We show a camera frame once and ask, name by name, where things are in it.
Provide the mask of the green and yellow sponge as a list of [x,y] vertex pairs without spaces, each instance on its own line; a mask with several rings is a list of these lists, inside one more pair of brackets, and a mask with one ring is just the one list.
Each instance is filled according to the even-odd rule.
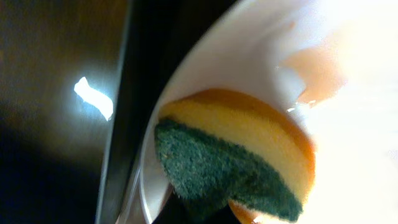
[[244,93],[210,89],[167,103],[154,142],[174,189],[157,223],[296,222],[313,187],[312,140]]

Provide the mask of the white plate with sauce streak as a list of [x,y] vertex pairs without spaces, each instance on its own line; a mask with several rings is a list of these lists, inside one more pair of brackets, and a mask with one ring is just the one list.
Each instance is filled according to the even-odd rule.
[[397,222],[397,2],[240,1],[172,75],[142,145],[147,223],[174,189],[156,156],[167,103],[221,89],[261,100],[312,140],[315,179],[296,222]]

